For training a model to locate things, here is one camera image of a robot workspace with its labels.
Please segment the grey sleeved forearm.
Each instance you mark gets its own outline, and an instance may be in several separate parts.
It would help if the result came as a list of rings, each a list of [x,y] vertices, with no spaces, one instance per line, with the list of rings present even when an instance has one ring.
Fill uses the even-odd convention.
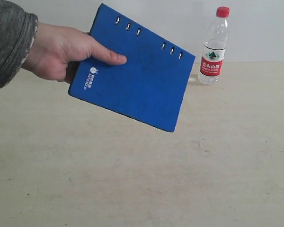
[[[0,0],[0,88],[18,73],[32,47],[38,17],[8,0]]]

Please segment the person's bare hand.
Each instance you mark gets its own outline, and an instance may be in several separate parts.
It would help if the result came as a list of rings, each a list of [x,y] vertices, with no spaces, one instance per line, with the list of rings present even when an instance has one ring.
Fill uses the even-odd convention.
[[[22,68],[52,81],[71,83],[78,63],[93,57],[109,65],[122,65],[126,57],[104,47],[75,28],[39,23]]]

